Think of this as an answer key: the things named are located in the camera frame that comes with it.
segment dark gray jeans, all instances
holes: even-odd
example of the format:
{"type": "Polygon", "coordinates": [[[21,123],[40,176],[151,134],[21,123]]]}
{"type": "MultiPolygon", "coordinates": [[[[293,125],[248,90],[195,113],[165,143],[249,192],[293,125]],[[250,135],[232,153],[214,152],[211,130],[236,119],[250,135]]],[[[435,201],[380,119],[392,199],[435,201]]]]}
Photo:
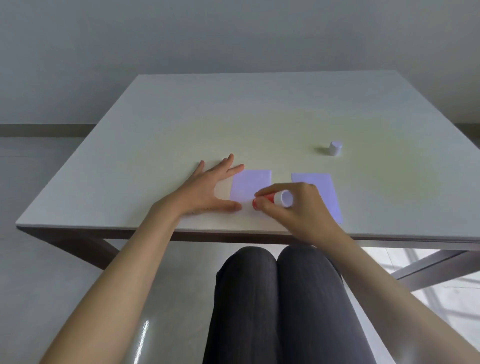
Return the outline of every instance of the dark gray jeans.
{"type": "Polygon", "coordinates": [[[253,246],[227,259],[216,275],[203,363],[375,360],[339,273],[318,249],[298,244],[278,262],[253,246]]]}

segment wall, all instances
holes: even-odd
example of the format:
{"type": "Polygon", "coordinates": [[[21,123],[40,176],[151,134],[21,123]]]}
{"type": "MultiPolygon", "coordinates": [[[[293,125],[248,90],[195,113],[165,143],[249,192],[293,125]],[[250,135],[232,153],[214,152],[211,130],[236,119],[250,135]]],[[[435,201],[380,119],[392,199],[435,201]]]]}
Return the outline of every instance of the wall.
{"type": "Polygon", "coordinates": [[[96,123],[138,73],[397,69],[480,122],[478,0],[17,0],[0,123],[96,123]]]}

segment floor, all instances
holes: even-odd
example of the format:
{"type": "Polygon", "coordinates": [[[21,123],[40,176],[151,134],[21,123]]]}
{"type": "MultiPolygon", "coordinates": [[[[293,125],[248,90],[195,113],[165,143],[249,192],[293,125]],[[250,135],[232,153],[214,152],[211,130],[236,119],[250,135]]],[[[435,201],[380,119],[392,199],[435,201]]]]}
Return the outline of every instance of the floor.
{"type": "MultiPolygon", "coordinates": [[[[0,138],[0,357],[37,363],[100,270],[17,231],[14,223],[81,143],[0,138]]],[[[123,241],[111,241],[121,248],[123,241]]],[[[200,363],[215,274],[243,244],[174,242],[167,249],[124,363],[200,363]]],[[[276,256],[283,246],[268,246],[276,256]]],[[[387,271],[433,250],[365,248],[387,271]]],[[[480,350],[480,272],[414,294],[480,350]]],[[[352,298],[379,364],[392,363],[352,298]]]]}

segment forearm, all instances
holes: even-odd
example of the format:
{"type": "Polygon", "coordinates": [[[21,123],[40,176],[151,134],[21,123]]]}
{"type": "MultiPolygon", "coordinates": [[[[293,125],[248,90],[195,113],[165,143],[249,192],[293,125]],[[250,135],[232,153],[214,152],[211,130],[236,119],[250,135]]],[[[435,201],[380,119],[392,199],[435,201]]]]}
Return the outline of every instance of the forearm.
{"type": "Polygon", "coordinates": [[[346,234],[328,246],[326,254],[397,363],[480,363],[474,347],[346,234]]]}
{"type": "Polygon", "coordinates": [[[178,220],[167,206],[149,213],[80,301],[42,363],[122,359],[178,220]]]}

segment tabletop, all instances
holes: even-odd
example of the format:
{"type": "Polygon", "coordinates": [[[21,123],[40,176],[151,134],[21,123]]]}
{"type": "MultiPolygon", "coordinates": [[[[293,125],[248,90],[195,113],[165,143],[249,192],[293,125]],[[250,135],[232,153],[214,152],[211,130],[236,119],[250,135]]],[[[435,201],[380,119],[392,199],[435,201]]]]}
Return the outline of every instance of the tabletop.
{"type": "MultiPolygon", "coordinates": [[[[139,75],[17,224],[136,228],[199,160],[229,153],[272,182],[330,173],[352,235],[480,242],[480,151],[395,71],[139,75]]],[[[242,211],[177,230],[287,233],[242,211]]]]}

